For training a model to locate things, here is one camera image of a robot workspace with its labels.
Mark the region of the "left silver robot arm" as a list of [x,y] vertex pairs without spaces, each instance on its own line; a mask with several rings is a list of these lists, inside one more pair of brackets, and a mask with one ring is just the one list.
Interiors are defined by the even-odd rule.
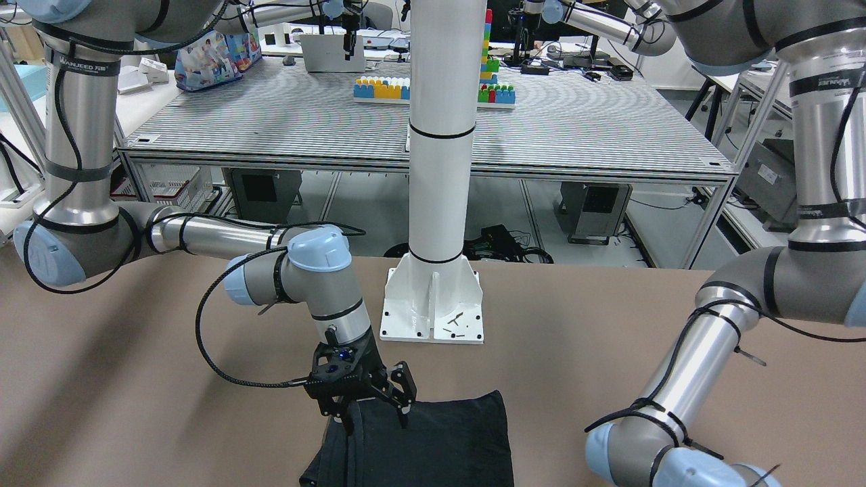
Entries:
[[706,73],[769,52],[790,68],[798,226],[745,253],[696,295],[683,332],[628,408],[587,429],[591,471],[618,486],[776,486],[701,451],[687,426],[762,317],[864,325],[863,1],[661,1],[668,32]]

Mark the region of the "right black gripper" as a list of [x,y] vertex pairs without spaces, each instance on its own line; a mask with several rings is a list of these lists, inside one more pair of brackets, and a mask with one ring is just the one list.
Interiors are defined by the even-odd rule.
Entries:
[[355,434],[355,400],[379,398],[396,409],[401,429],[409,425],[409,410],[417,386],[405,361],[386,367],[372,330],[351,342],[339,342],[336,329],[325,330],[325,342],[313,353],[313,366],[304,385],[321,413],[335,417],[347,437]]

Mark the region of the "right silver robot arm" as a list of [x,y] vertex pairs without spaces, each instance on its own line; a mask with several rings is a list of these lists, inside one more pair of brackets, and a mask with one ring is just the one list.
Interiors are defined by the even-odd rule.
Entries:
[[331,224],[267,225],[110,197],[120,60],[142,38],[184,47],[216,27],[226,1],[19,1],[47,49],[45,196],[14,231],[30,277],[70,295],[146,256],[185,252],[230,260],[217,284],[237,303],[304,302],[321,343],[302,386],[319,410],[355,430],[357,400],[377,400],[408,425],[415,384],[406,363],[387,367],[352,269],[348,240]]

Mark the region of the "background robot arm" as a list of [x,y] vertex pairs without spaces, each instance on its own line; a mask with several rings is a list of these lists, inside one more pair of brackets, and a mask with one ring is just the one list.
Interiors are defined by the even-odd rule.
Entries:
[[677,35],[662,9],[653,1],[626,1],[636,15],[630,24],[602,10],[576,1],[524,1],[523,12],[539,14],[548,24],[568,24],[595,36],[622,44],[633,53],[659,56],[674,46]]

